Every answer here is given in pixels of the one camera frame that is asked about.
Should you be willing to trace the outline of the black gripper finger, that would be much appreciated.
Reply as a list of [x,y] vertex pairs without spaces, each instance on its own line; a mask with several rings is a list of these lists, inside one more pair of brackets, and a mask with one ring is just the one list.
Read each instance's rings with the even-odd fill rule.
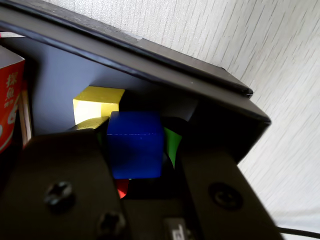
[[98,138],[108,121],[28,142],[0,194],[1,239],[131,239]]
[[280,240],[273,220],[242,175],[228,129],[201,121],[163,117],[182,137],[175,165],[183,189],[188,227],[197,240]]

